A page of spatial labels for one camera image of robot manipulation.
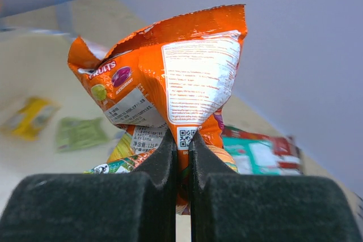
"green candy illustration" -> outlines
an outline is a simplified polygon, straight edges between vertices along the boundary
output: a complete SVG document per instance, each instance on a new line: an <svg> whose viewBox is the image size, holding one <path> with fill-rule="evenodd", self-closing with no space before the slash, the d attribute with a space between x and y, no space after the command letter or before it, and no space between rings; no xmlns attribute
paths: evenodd
<svg viewBox="0 0 363 242"><path fill-rule="evenodd" d="M107 96L106 88L104 88L104 86L102 84L94 85L91 88L91 93L92 93L92 96L96 100L99 100L99 101L106 99L106 96Z"/></svg>

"yellow snack package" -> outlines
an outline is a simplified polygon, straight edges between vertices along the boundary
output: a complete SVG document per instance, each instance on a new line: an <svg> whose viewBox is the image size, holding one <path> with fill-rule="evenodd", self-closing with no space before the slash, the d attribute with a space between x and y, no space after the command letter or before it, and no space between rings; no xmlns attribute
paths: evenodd
<svg viewBox="0 0 363 242"><path fill-rule="evenodd" d="M113 149L111 155L107 160L107 163L135 155L136 153L131 147L131 140L132 136L129 133L125 132L117 143L116 147Z"/></svg>
<svg viewBox="0 0 363 242"><path fill-rule="evenodd" d="M30 97L25 106L2 125L1 130L25 140L37 140L39 133L58 108L47 99Z"/></svg>

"white label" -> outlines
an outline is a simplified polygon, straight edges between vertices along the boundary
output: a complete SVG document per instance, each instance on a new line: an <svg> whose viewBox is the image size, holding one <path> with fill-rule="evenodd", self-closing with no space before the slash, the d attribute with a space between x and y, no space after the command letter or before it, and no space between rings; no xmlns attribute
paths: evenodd
<svg viewBox="0 0 363 242"><path fill-rule="evenodd" d="M253 174L251 159L247 155L233 156L234 162L238 168L238 173L250 175Z"/></svg>
<svg viewBox="0 0 363 242"><path fill-rule="evenodd" d="M136 126L132 135L131 147L136 154L158 148L168 129L166 123L159 128Z"/></svg>
<svg viewBox="0 0 363 242"><path fill-rule="evenodd" d="M278 167L275 155L269 145L263 143L250 144L256 164L260 167Z"/></svg>
<svg viewBox="0 0 363 242"><path fill-rule="evenodd" d="M119 174L119 173L129 173L129 172L130 172L129 170L127 170L126 168L124 168L124 167L120 166L120 167L118 168L118 170L116 170L116 172L115 172L115 173Z"/></svg>
<svg viewBox="0 0 363 242"><path fill-rule="evenodd" d="M107 174L109 172L108 164L100 164L93 169L95 174Z"/></svg>
<svg viewBox="0 0 363 242"><path fill-rule="evenodd" d="M202 124L231 96L240 32L162 47L170 123Z"/></svg>
<svg viewBox="0 0 363 242"><path fill-rule="evenodd" d="M104 112L113 124L160 127L165 123L156 108L135 88Z"/></svg>

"nutrition facts label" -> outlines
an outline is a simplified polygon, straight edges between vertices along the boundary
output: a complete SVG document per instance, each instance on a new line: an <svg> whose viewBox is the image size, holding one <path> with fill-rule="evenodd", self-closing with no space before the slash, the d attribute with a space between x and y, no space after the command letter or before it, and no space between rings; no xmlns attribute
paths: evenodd
<svg viewBox="0 0 363 242"><path fill-rule="evenodd" d="M135 88L104 112L113 124L159 127L165 123L156 108Z"/></svg>
<svg viewBox="0 0 363 242"><path fill-rule="evenodd" d="M171 43L162 53L172 124L202 124L231 95L240 55L238 31Z"/></svg>

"printed fruit image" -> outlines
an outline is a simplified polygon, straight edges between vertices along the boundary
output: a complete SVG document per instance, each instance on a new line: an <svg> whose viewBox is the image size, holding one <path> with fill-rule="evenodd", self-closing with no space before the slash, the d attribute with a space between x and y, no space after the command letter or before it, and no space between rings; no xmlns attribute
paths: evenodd
<svg viewBox="0 0 363 242"><path fill-rule="evenodd" d="M106 96L107 96L106 88L104 88L104 86L102 84L94 85L91 88L91 93L92 93L92 96L96 100L100 100L100 101L106 99Z"/></svg>
<svg viewBox="0 0 363 242"><path fill-rule="evenodd" d="M112 154L109 156L107 163L135 155L135 152L131 147L131 140L131 135L128 133L124 133L120 141L117 143L116 147L113 149Z"/></svg>
<svg viewBox="0 0 363 242"><path fill-rule="evenodd" d="M118 87L122 85L131 76L131 68L128 66L122 67L112 76L112 85Z"/></svg>

